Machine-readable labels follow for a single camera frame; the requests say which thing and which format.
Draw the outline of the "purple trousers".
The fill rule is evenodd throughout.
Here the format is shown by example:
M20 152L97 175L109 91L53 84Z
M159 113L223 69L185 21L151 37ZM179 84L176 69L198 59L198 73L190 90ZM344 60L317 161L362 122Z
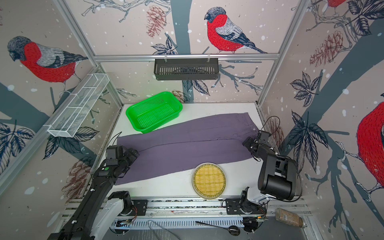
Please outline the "purple trousers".
M118 179L123 185L191 170L202 163L227 164L250 159L243 146L259 129L248 113L221 114L171 125L147 134L119 137L117 144L133 148L139 157Z

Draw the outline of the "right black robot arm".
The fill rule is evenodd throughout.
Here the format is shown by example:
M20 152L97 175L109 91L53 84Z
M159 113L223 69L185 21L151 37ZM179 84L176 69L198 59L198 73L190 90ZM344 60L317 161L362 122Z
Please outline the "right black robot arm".
M245 214L251 214L270 200L294 202L296 195L296 162L280 155L268 142L270 133L260 131L254 138L248 137L243 146L254 160L262 162L258 183L242 191L240 207Z

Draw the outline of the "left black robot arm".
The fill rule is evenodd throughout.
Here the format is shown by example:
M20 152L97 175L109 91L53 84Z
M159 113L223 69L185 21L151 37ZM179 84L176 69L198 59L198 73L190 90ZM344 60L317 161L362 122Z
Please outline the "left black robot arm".
M124 146L109 146L106 159L94 172L90 189L77 210L58 233L52 233L49 240L101 240L115 218L121 212L129 213L133 207L129 192L120 191L118 196L100 213L100 208L120 177L124 177L139 157L139 152Z

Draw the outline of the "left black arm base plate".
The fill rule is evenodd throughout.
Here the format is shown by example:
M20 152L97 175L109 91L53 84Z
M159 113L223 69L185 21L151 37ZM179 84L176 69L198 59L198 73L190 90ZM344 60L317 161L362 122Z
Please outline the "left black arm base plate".
M119 216L145 216L148 200L131 200L124 202L124 207Z

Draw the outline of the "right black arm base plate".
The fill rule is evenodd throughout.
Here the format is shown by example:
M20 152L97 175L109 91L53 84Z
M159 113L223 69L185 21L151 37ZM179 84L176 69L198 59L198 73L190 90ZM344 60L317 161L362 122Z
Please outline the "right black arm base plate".
M265 208L261 205L242 201L240 198L224 200L227 215L264 215Z

